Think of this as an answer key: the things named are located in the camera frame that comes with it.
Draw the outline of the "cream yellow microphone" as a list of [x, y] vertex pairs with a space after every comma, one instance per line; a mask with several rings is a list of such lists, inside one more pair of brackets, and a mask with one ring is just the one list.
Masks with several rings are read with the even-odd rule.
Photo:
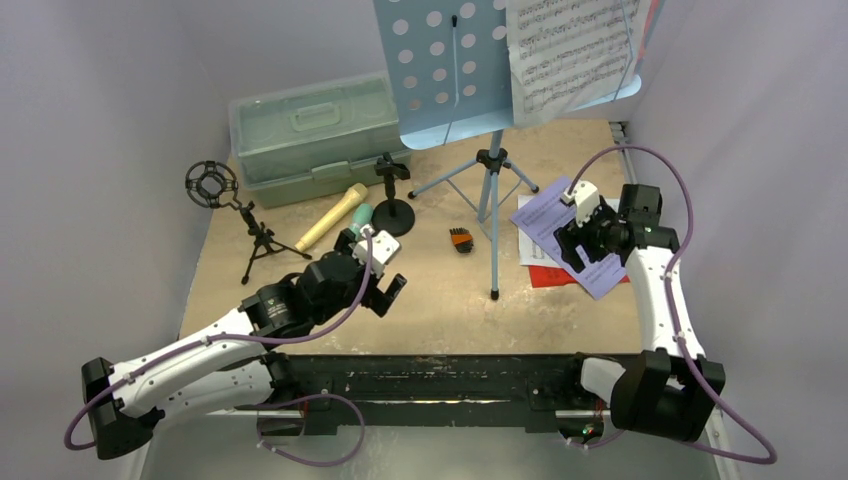
[[368, 196], [368, 188], [362, 183], [349, 187], [343, 197], [311, 226], [296, 242], [295, 249], [305, 253], [349, 212], [361, 205]]

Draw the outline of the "black round-base microphone stand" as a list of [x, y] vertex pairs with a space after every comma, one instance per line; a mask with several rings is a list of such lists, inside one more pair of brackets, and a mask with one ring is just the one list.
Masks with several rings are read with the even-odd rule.
[[411, 173], [405, 164], [394, 161], [388, 152], [374, 165], [375, 173], [383, 179], [386, 199], [373, 208], [372, 226], [393, 237], [409, 233], [415, 224], [415, 213], [405, 201], [397, 198], [395, 182], [409, 180]]

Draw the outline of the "mint green microphone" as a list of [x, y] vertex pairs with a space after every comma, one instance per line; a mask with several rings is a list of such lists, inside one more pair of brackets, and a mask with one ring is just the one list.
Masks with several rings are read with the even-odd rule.
[[357, 241], [362, 238], [362, 229], [369, 225], [373, 216], [373, 207], [368, 203], [360, 204], [354, 211], [349, 230]]

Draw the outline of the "light blue music stand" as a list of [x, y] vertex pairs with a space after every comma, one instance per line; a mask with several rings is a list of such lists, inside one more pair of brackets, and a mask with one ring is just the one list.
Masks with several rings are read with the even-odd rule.
[[503, 146], [514, 127], [506, 3], [509, 1], [378, 1], [375, 13], [395, 100], [399, 132], [425, 150], [479, 135], [490, 143], [472, 158], [483, 171], [471, 203], [499, 253], [498, 191], [502, 171], [518, 165]]

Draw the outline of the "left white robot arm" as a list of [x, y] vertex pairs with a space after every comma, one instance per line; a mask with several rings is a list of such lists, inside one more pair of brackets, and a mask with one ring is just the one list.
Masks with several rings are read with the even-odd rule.
[[386, 231], [345, 229], [333, 250], [303, 272], [258, 289], [204, 329], [132, 360], [86, 362], [84, 405], [64, 434], [66, 448], [94, 449], [111, 460], [186, 417], [266, 403], [289, 407], [298, 382], [274, 348], [325, 336], [359, 307], [384, 316], [406, 284], [398, 274], [379, 287], [401, 250]]

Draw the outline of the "black tripod microphone stand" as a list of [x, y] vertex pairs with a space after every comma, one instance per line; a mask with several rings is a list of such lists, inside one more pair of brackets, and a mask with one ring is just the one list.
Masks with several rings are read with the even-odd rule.
[[210, 210], [232, 209], [246, 225], [247, 234], [253, 239], [253, 250], [241, 278], [242, 285], [249, 282], [256, 260], [283, 252], [292, 252], [305, 260], [313, 259], [307, 253], [277, 241], [275, 232], [256, 219], [253, 213], [255, 203], [243, 203], [238, 199], [239, 183], [236, 174], [225, 163], [208, 160], [193, 164], [186, 171], [184, 188], [196, 205]]

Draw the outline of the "white sheet music page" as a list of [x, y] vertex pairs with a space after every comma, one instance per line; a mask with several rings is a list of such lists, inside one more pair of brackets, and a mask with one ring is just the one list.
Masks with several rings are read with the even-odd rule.
[[564, 262], [554, 231], [563, 225], [569, 210], [562, 204], [536, 195], [519, 195], [510, 220], [518, 229], [519, 263], [522, 266], [561, 268]]
[[642, 0], [507, 2], [514, 125], [541, 125], [638, 91], [641, 56], [661, 6]]

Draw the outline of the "lavender sheet music page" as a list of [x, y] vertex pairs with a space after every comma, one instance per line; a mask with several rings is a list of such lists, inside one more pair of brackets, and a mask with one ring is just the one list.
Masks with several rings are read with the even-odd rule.
[[628, 282], [629, 278], [616, 254], [591, 263], [585, 252], [578, 249], [579, 259], [585, 265], [582, 271], [576, 271], [562, 259], [554, 231], [575, 218], [575, 208], [560, 200], [561, 194], [571, 182], [571, 178], [562, 176], [533, 196], [518, 197], [518, 208], [510, 220], [518, 229], [519, 263], [522, 266], [553, 267], [562, 270], [580, 284], [593, 299], [599, 300], [619, 283]]

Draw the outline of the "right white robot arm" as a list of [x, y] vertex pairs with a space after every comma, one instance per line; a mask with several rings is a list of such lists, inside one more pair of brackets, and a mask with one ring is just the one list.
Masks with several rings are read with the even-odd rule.
[[722, 364], [709, 361], [694, 335], [681, 293], [677, 233], [661, 225], [659, 188], [626, 184], [616, 207], [597, 187], [581, 181], [561, 202], [575, 216], [554, 232], [562, 260], [582, 273], [619, 258], [637, 300], [642, 350], [621, 365], [586, 355], [580, 369], [564, 376], [561, 392], [576, 407], [599, 397], [619, 430], [695, 442], [715, 407], [708, 392], [726, 381]]

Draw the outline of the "red sheet music page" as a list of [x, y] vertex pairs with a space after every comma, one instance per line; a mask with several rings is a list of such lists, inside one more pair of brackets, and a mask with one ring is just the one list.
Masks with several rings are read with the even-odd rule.
[[528, 272], [533, 288], [579, 284], [587, 292], [599, 292], [601, 295], [619, 283], [630, 282], [622, 268], [586, 271], [580, 274], [578, 278], [574, 278], [567, 270], [559, 267], [529, 266]]

